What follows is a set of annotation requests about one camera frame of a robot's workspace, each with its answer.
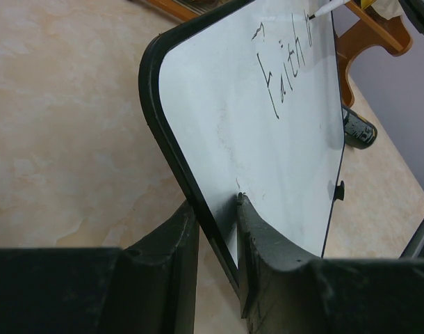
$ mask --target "beige cloth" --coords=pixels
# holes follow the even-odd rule
[[[371,5],[380,16],[392,19],[404,14],[404,10],[398,0],[377,0]]]

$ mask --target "beige floor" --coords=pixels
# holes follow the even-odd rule
[[[181,204],[136,82],[145,47],[175,24],[125,0],[0,0],[0,247],[125,247]],[[341,175],[327,254],[398,256],[424,194],[381,127],[373,148],[346,150]],[[200,244],[195,332],[244,333]]]

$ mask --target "whiteboard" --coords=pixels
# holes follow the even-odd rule
[[[308,20],[325,3],[249,2],[204,27],[178,27],[181,42],[166,38],[174,45],[164,55],[148,55],[161,58],[148,92],[161,104],[155,117],[193,176],[181,187],[196,183],[194,200],[205,202],[235,265],[240,192],[278,232],[323,254],[344,144],[332,17]]]

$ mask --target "wooden furniture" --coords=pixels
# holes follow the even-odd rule
[[[199,1],[196,3],[187,0],[177,0],[177,2],[174,0],[146,1],[182,21],[193,19],[200,13],[204,13],[211,8]],[[413,44],[413,40],[403,25],[401,17],[386,20],[378,15],[371,7],[362,10],[353,1],[348,2],[346,6],[360,19],[336,41],[342,102],[346,106],[351,107],[354,104],[354,95],[348,82],[348,73],[354,59],[362,51],[376,45],[385,48],[392,56],[400,56],[409,50]]]
[[[376,45],[385,48],[392,56],[400,56],[409,50],[413,40],[401,17],[386,20],[371,7],[362,10],[353,1],[346,3],[346,6],[360,19],[336,41],[342,101],[346,106],[352,106],[354,95],[348,83],[348,72],[354,59],[362,51]]]

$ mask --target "white marker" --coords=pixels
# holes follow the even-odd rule
[[[344,5],[345,3],[349,2],[350,0],[332,0],[326,5],[322,6],[319,10],[317,10],[314,15],[311,15],[309,19],[313,19],[317,16],[321,16],[324,14],[327,14],[329,12],[332,12],[334,9],[336,9],[339,6]]]

